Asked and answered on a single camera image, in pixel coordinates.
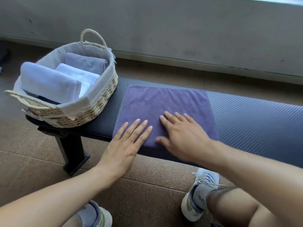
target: brown floor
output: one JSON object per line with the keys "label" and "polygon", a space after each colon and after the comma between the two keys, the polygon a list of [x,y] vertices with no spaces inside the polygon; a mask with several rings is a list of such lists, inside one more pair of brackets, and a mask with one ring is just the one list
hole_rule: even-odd
{"label": "brown floor", "polygon": [[[54,137],[25,120],[17,100],[3,93],[12,89],[24,61],[35,62],[50,49],[4,42],[11,59],[0,74],[0,206],[48,185],[68,179]],[[303,86],[221,73],[117,59],[118,75],[166,84],[206,89],[303,106]],[[107,143],[83,138],[91,158],[79,173],[92,168]],[[182,215],[180,203],[191,187],[196,167],[136,156],[132,170],[94,200],[109,210],[113,226],[209,226]]]}

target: wicker basket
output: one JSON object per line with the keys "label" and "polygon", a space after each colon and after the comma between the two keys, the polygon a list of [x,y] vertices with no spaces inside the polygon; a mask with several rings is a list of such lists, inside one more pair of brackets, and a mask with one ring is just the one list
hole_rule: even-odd
{"label": "wicker basket", "polygon": [[[87,41],[83,42],[83,35],[86,32],[97,34],[102,40],[103,45]],[[20,77],[17,79],[13,91],[5,91],[27,107],[22,109],[23,112],[35,119],[45,121],[52,126],[60,128],[81,126],[96,118],[104,109],[118,84],[118,76],[115,70],[115,56],[96,31],[91,29],[84,30],[81,33],[80,42],[63,45],[53,50],[40,59],[37,64],[55,69],[60,63],[65,63],[65,54],[67,52],[103,58],[109,62],[109,66],[98,78],[96,84],[78,100],[59,105],[42,101],[37,99],[37,96],[29,95],[22,90]]]}

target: gray wall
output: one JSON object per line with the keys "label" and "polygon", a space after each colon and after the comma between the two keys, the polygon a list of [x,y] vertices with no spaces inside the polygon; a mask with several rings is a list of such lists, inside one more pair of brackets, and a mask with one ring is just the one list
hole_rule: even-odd
{"label": "gray wall", "polygon": [[[252,0],[0,0],[0,34],[303,76],[303,7]],[[87,40],[98,41],[87,36]]]}

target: bench leg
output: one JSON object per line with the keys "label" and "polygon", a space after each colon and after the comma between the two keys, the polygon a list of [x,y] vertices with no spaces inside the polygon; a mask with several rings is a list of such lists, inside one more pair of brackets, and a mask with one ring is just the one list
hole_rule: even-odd
{"label": "bench leg", "polygon": [[72,176],[90,158],[83,150],[81,136],[68,134],[64,138],[56,137],[66,164],[63,169]]}

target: white fabric liner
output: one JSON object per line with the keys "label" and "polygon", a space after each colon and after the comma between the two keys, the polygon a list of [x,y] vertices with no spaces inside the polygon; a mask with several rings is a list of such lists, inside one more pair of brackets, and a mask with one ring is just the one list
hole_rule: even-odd
{"label": "white fabric liner", "polygon": [[[36,64],[43,65],[45,67],[55,70],[60,63],[65,64],[65,54],[67,52],[75,53],[87,57],[102,58],[107,60],[109,63],[109,66],[106,68],[104,73],[100,76],[100,78],[98,78],[95,85],[91,87],[91,89],[84,96],[77,99],[76,101],[57,105],[57,107],[59,107],[62,110],[65,116],[74,120],[76,118],[76,114],[73,114],[73,112],[78,111],[80,108],[89,106],[90,103],[93,101],[93,99],[97,96],[97,94],[105,87],[107,82],[111,79],[115,71],[115,60],[109,48],[100,49],[93,45],[85,45],[81,42],[74,42],[71,44],[63,45],[53,50],[45,57],[37,61]],[[34,98],[32,95],[28,95],[24,90],[22,90],[20,76],[15,82],[14,91],[23,95],[27,95],[28,97],[36,99],[42,103],[45,103],[40,99]]]}

